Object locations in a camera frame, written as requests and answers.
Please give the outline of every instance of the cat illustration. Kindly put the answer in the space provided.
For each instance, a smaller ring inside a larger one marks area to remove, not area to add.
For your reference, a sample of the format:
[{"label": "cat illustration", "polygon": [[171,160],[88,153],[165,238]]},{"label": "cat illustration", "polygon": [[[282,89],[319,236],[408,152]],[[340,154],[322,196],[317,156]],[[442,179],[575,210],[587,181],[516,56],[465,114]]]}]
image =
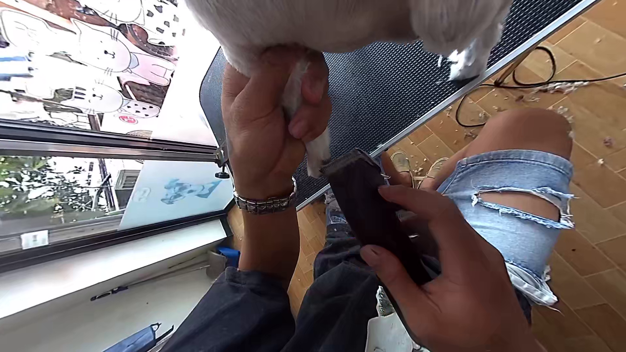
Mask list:
[{"label": "cat illustration", "polygon": [[115,24],[137,24],[154,45],[174,46],[185,35],[178,7],[165,0],[80,0],[105,20]]},{"label": "cat illustration", "polygon": [[4,39],[22,50],[50,55],[69,53],[74,35],[52,28],[46,21],[29,14],[0,8],[0,29]]},{"label": "cat illustration", "polygon": [[83,82],[71,89],[59,88],[49,100],[79,108],[90,115],[118,112],[137,118],[151,118],[160,112],[158,106],[126,99],[118,90],[100,81]]},{"label": "cat illustration", "polygon": [[180,179],[171,179],[164,188],[167,190],[161,201],[165,204],[172,205],[185,197],[196,196],[200,198],[208,198],[209,195],[217,188],[220,181],[210,182],[208,184],[192,185],[181,182]]},{"label": "cat illustration", "polygon": [[72,19],[79,31],[78,61],[107,73],[130,72],[160,86],[170,84],[173,63],[144,53],[111,27]]},{"label": "cat illustration", "polygon": [[170,84],[175,65],[146,54],[115,28],[86,24],[75,19],[77,34],[48,26],[42,19],[9,9],[0,10],[0,22],[6,39],[15,47],[37,54],[66,53],[80,63],[105,73],[128,73],[125,78],[141,84]]}]

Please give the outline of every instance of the window frame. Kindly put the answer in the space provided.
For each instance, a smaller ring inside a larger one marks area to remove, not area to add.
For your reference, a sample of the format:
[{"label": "window frame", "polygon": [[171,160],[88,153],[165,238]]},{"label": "window frame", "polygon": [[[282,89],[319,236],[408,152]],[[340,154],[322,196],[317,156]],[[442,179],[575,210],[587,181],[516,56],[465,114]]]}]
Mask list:
[{"label": "window frame", "polygon": [[[0,155],[2,156],[174,160],[214,162],[221,166],[224,162],[222,161],[223,153],[220,151],[220,148],[213,145],[147,139],[118,133],[0,119]],[[105,230],[102,233],[66,241],[60,240],[46,246],[0,253],[0,273],[216,219],[222,222],[227,235],[231,236],[227,214],[233,204],[231,200],[222,210],[127,230]],[[56,232],[67,232],[71,228],[71,225],[63,226],[51,229],[50,233],[54,235]]]}]

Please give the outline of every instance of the window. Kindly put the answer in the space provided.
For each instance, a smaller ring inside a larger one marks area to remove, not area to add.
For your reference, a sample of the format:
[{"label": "window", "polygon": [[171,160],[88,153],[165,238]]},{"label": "window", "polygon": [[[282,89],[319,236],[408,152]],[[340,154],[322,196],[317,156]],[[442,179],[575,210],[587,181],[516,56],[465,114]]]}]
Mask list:
[{"label": "window", "polygon": [[85,1],[0,0],[0,272],[232,200],[198,94],[217,40],[176,0]]},{"label": "window", "polygon": [[0,155],[0,253],[222,210],[232,184],[215,177],[219,170],[208,162]]}]

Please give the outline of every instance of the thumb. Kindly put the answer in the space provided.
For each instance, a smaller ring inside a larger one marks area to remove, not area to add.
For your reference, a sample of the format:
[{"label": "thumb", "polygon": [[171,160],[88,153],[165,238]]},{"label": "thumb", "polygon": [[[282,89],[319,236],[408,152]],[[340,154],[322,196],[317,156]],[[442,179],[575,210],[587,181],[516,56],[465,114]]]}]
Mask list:
[{"label": "thumb", "polygon": [[361,258],[374,269],[402,310],[415,305],[421,306],[427,299],[426,293],[411,279],[400,260],[385,248],[364,246],[361,249]]},{"label": "thumb", "polygon": [[301,48],[278,46],[268,49],[255,67],[250,81],[237,97],[251,116],[266,116],[276,109],[295,64],[304,57]]}]

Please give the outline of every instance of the blue dog decal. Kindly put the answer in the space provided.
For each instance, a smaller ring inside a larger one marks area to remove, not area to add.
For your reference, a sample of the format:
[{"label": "blue dog decal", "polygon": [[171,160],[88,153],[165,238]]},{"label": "blue dog decal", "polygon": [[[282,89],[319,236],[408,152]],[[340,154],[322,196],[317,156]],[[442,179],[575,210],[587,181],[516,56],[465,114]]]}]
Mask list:
[{"label": "blue dog decal", "polygon": [[215,190],[221,180],[214,181],[209,184],[192,185],[181,182],[180,179],[171,179],[166,185],[167,193],[161,201],[165,204],[174,204],[185,197],[196,196],[200,198],[208,198]]}]

